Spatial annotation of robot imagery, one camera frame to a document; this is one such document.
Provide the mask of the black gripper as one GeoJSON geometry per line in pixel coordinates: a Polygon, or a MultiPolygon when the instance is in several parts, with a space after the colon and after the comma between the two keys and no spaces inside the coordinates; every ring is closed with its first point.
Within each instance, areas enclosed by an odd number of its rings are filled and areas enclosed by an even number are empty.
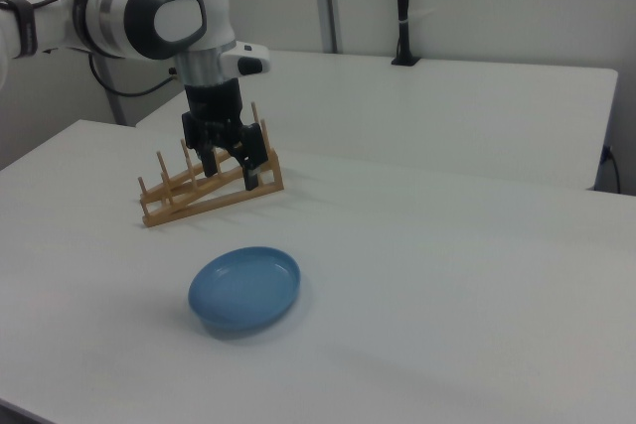
{"type": "Polygon", "coordinates": [[[265,144],[257,123],[242,125],[239,80],[233,78],[212,86],[185,86],[189,111],[182,115],[184,140],[194,150],[207,178],[218,172],[214,146],[233,147],[242,167],[244,186],[258,186],[258,168],[265,162],[265,144]]]}

